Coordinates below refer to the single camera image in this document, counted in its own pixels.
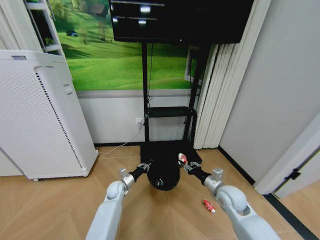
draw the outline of door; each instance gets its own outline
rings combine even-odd
[[[320,180],[320,147],[300,166],[293,169],[286,180],[275,190],[279,198],[288,196],[318,180]]]

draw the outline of vertical blinds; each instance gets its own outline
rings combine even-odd
[[[0,1],[0,49],[42,52],[24,1]]]
[[[211,46],[197,108],[195,149],[218,147],[270,2],[253,2],[240,43]]]

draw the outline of door hinge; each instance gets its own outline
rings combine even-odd
[[[292,173],[289,176],[286,176],[284,179],[285,180],[289,180],[289,179],[295,180],[297,177],[299,177],[301,175],[301,173],[298,171],[299,171],[299,168],[292,169]]]

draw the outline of white air purifier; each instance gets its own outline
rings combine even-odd
[[[0,148],[29,179],[89,174],[98,153],[63,56],[0,51]]]

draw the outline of television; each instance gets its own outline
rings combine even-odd
[[[254,0],[109,0],[114,40],[239,43]]]

